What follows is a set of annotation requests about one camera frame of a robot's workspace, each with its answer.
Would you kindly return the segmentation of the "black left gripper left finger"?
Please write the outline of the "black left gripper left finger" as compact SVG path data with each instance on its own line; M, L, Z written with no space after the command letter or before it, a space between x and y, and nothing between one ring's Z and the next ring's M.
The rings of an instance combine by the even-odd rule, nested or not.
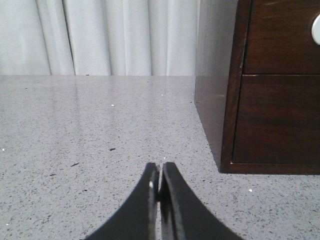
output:
M156 238L159 168L147 163L122 206L87 240L154 240Z

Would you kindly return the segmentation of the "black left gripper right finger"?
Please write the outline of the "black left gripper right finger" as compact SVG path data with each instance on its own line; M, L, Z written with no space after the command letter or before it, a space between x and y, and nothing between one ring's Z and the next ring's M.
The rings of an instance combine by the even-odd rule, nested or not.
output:
M177 166L162 168L159 192L163 240L240 240L197 198Z

